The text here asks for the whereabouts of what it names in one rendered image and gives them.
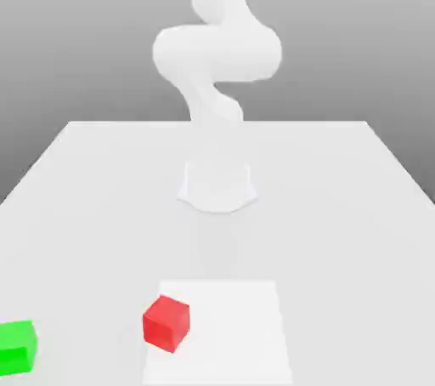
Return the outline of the small red cube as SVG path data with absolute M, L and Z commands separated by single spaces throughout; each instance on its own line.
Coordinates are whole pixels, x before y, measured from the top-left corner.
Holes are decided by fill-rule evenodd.
M 190 308 L 174 298 L 161 295 L 143 313 L 144 341 L 174 353 L 190 330 Z

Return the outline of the small green cube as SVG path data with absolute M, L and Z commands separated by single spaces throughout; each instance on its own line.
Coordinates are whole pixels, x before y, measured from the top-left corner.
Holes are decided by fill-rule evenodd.
M 31 372 L 37 345 L 31 320 L 0 323 L 0 377 Z

